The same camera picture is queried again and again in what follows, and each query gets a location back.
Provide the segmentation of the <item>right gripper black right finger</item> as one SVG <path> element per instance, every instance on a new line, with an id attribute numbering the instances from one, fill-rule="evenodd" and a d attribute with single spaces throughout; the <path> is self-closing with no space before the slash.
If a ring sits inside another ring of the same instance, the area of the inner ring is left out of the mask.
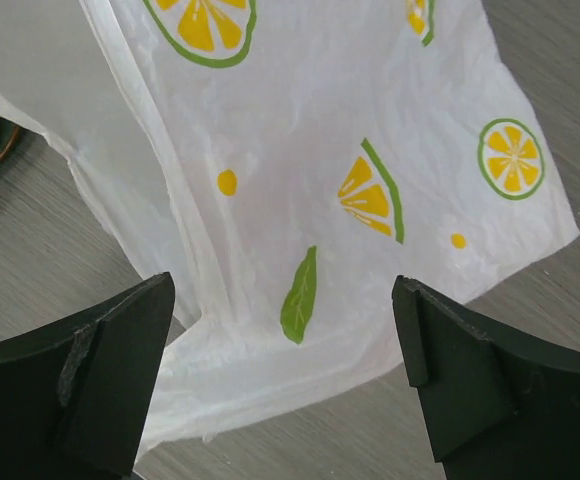
<path id="1" fill-rule="evenodd" d="M 448 479 L 580 479 L 580 352 L 398 276 L 408 382 Z"/>

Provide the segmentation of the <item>white plastic bag lemon print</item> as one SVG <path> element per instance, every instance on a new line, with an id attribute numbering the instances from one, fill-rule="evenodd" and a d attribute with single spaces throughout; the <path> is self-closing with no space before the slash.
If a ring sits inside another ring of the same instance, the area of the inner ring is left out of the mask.
<path id="1" fill-rule="evenodd" d="M 141 453 L 394 369 L 398 276 L 468 303 L 579 234 L 479 1 L 0 1 L 0 116 L 173 277 Z"/>

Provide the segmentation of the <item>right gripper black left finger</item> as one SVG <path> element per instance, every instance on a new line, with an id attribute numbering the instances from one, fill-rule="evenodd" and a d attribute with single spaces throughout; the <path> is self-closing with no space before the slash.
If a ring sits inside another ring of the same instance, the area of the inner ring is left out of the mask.
<path id="1" fill-rule="evenodd" d="M 167 272 L 0 341 L 0 479 L 135 479 L 172 321 Z"/>

